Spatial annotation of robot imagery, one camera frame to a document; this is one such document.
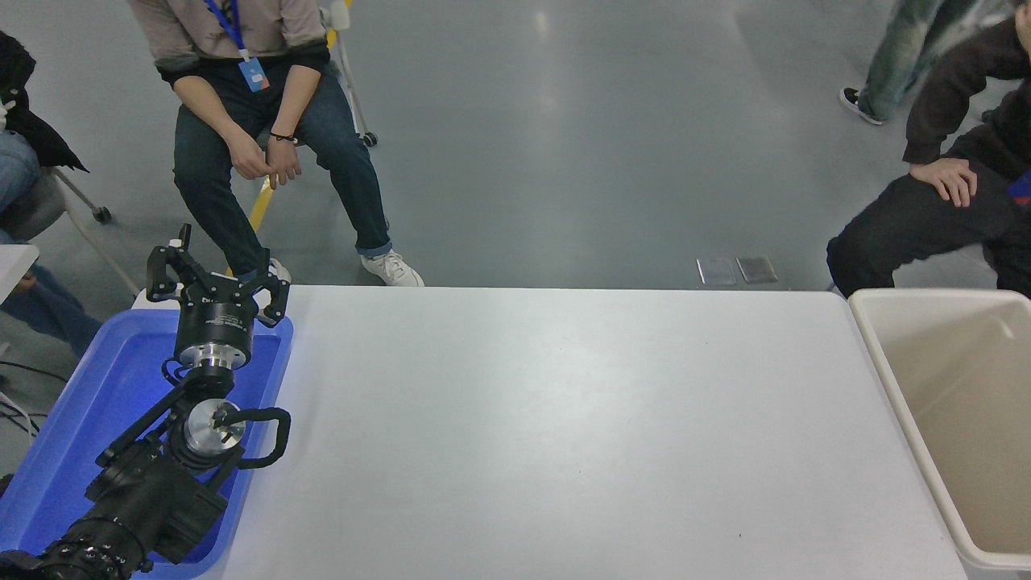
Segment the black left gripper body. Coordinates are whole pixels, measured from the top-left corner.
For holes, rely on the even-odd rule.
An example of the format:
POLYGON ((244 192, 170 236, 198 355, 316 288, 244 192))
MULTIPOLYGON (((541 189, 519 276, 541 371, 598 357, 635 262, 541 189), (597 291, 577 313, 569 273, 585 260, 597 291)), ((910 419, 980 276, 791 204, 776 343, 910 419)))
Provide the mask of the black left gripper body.
POLYGON ((214 275, 207 284, 201 280, 185 283, 180 294, 176 349, 218 344, 250 350, 255 302, 247 294, 236 297, 240 289, 239 280, 225 275, 214 275))

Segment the person's right hand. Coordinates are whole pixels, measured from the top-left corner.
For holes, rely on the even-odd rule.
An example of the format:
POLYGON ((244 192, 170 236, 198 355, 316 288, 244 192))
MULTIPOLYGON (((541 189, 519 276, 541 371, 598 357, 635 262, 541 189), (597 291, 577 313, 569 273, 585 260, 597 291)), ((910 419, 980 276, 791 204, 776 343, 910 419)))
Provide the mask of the person's right hand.
POLYGON ((233 168, 243 179, 255 180, 273 175, 274 170, 268 164, 264 151, 246 132, 229 135, 224 140, 233 168))

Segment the person's hand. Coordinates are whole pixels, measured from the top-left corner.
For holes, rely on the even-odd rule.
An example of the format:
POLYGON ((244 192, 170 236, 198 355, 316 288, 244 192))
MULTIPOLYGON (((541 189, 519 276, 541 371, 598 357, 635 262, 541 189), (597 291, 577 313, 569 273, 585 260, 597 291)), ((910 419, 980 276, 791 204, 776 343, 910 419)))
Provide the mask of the person's hand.
POLYGON ((979 180, 970 162, 957 158, 940 158, 931 163, 912 163, 909 175, 935 190, 954 208, 969 208, 977 194, 979 180))

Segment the person's left hand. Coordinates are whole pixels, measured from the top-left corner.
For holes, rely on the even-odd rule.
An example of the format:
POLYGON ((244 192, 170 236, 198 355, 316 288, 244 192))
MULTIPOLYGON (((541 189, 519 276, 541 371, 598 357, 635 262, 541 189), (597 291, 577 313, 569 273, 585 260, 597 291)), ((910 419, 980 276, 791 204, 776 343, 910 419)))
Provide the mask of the person's left hand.
POLYGON ((270 168, 268 179, 272 190, 284 186, 302 173, 297 144, 286 139, 271 137, 266 147, 266 161, 270 168))

